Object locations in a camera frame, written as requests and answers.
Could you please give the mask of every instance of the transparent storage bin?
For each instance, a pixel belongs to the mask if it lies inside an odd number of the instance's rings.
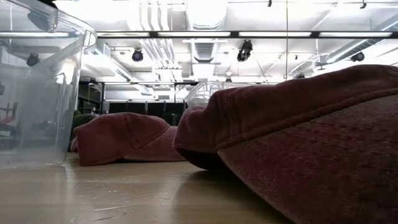
[[[210,97],[218,90],[248,86],[248,83],[233,82],[201,82],[198,83],[185,97],[188,107],[202,106],[206,107]]]
[[[0,169],[62,163],[92,27],[31,0],[0,0]]]

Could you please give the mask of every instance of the ceiling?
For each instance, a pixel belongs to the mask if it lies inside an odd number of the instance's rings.
[[[127,31],[134,30],[137,22],[134,16],[134,2],[128,0],[79,0],[56,1],[60,10],[65,11],[93,26],[99,31]],[[164,0],[167,3],[167,21],[172,30],[187,30],[187,18],[184,1]],[[212,11],[216,1],[206,5],[203,15],[209,16],[218,12]],[[398,0],[367,1],[367,6],[361,9],[362,0],[291,0],[272,1],[242,1],[228,0],[224,30],[327,30],[327,31],[377,31],[382,30],[386,21],[398,21]],[[364,50],[365,60],[352,62],[348,58],[330,65],[314,66],[321,62],[323,57],[336,52],[342,47],[355,44],[354,39],[253,39],[253,51],[245,62],[236,60],[238,50],[244,39],[228,39],[219,44],[212,63],[216,65],[211,69],[205,66],[200,70],[206,73],[195,72],[192,63],[190,44],[184,44],[184,39],[172,39],[175,58],[178,60],[180,70],[176,70],[180,81],[208,80],[225,81],[227,72],[234,82],[283,82],[291,79],[299,65],[299,72],[306,77],[319,75],[325,72],[339,70],[361,63],[381,63],[396,65],[398,63],[398,40],[382,40]],[[86,54],[83,57],[81,75],[94,77],[99,82],[125,82],[126,79],[115,73],[114,63],[128,72],[135,82],[170,82],[167,71],[156,70],[153,61],[147,57],[143,50],[144,59],[133,62],[131,57],[135,48],[142,48],[139,39],[99,39],[96,45],[97,52],[104,53],[104,44],[110,50],[110,58],[105,55]],[[112,91],[114,99],[127,100],[148,98],[139,94],[136,86],[108,88]],[[173,88],[154,88],[161,91],[159,95],[174,95]],[[179,98],[188,93],[189,88],[183,88]]]

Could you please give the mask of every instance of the clear plastic bin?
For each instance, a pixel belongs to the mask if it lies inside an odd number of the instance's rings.
[[[92,27],[31,0],[0,0],[0,168],[60,164]]]
[[[226,90],[229,88],[237,88],[248,86],[248,83],[233,83],[233,82],[201,82],[197,84],[189,94],[185,97],[185,102],[188,107],[202,106],[206,107],[210,97],[218,90]]]

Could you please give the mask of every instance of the maroon cloth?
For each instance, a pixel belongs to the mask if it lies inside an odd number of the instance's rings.
[[[217,91],[186,110],[174,148],[230,169],[296,223],[396,223],[398,68]]]
[[[71,150],[78,151],[81,166],[134,161],[183,161],[172,148],[177,128],[161,118],[135,113],[99,116],[75,128]]]

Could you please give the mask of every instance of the red fabric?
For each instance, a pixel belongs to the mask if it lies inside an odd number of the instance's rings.
[[[183,161],[172,148],[175,130],[154,116],[107,114],[75,128],[76,139],[71,150],[78,151],[81,166],[119,159]]]
[[[297,223],[394,223],[397,95],[398,68],[382,65],[217,91],[185,112],[174,148]]]

